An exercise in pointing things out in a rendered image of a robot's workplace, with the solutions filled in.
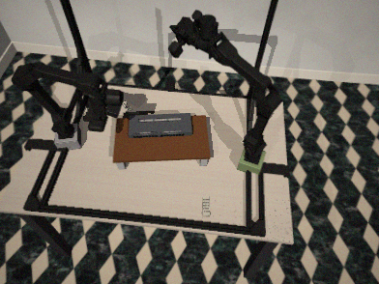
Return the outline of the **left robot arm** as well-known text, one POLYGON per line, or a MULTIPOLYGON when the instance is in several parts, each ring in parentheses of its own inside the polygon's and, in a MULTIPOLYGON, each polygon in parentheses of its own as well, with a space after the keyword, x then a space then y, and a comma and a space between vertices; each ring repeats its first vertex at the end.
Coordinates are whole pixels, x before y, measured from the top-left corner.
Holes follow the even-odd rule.
POLYGON ((273 85, 271 78, 264 75, 242 58, 239 55, 237 48, 225 37, 225 35, 222 32, 218 33, 218 27, 219 23, 211 14, 205 14, 199 18, 199 28, 194 25, 189 17, 183 16, 177 24, 177 34, 182 39, 193 40, 193 34, 200 29, 197 48, 208 53, 209 59, 214 58, 223 66, 232 68, 255 86, 256 102, 259 107, 257 108, 257 112, 259 115, 254 127, 245 135, 243 142, 246 151, 245 161, 258 165, 262 152, 267 146, 263 139, 263 131, 272 115, 270 115, 270 113, 273 113, 281 104, 281 98, 277 87, 273 85), (220 40, 221 43, 217 45, 220 40), (267 88, 270 93, 266 96, 267 88))

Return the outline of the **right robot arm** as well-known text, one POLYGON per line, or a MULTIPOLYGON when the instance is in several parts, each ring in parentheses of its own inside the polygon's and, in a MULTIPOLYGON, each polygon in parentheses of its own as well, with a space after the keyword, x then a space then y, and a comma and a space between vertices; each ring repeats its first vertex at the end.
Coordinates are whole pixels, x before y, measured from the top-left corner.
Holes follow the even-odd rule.
POLYGON ((123 104, 124 94, 120 90, 108 89, 108 84, 99 78, 97 74, 66 71, 48 66, 43 62, 18 66, 11 81, 18 89, 29 92, 51 115, 53 122, 51 130, 57 132, 58 139, 73 138, 74 128, 72 124, 69 124, 69 121, 72 120, 71 117, 73 117, 73 113, 69 108, 63 108, 57 104, 40 85, 40 78, 76 87, 80 92, 83 92, 82 96, 88 96, 92 105, 100 106, 105 102, 106 106, 102 110, 103 116, 106 117, 106 115, 108 115, 113 118, 118 118, 123 104), (102 85, 101 88, 100 85, 102 85))

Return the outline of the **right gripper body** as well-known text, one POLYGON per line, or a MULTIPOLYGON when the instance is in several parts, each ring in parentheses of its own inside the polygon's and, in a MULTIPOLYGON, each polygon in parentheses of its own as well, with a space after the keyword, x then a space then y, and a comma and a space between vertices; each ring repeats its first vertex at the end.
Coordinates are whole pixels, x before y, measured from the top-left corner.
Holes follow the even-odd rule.
POLYGON ((106 117, 102 115, 102 110, 104 109, 105 106, 106 106, 105 103, 103 103, 100 106, 94 106, 90 104, 90 108, 93 108, 92 114, 96 115, 95 119, 89 122, 88 129, 90 131, 98 131, 98 132, 104 131, 106 117))

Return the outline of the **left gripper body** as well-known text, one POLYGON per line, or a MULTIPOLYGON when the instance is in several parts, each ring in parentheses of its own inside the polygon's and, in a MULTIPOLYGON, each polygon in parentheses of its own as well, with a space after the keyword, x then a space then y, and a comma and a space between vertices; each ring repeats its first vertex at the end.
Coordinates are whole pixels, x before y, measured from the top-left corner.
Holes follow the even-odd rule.
MULTIPOLYGON (((191 15, 192 18, 194 19, 193 23, 197 28, 199 28, 199 18, 202 15, 203 14, 199 10, 195 10, 194 13, 191 15)), ((192 45, 195 47, 195 49, 197 49, 197 41, 200 37, 200 33, 198 31, 198 32, 195 32, 193 35, 194 35, 193 40, 186 40, 186 39, 182 39, 182 38, 178 37, 177 38, 178 42, 174 41, 171 43, 171 45, 168 47, 168 50, 171 53, 172 57, 179 58, 180 55, 182 54, 182 52, 184 51, 182 46, 185 44, 192 45)))

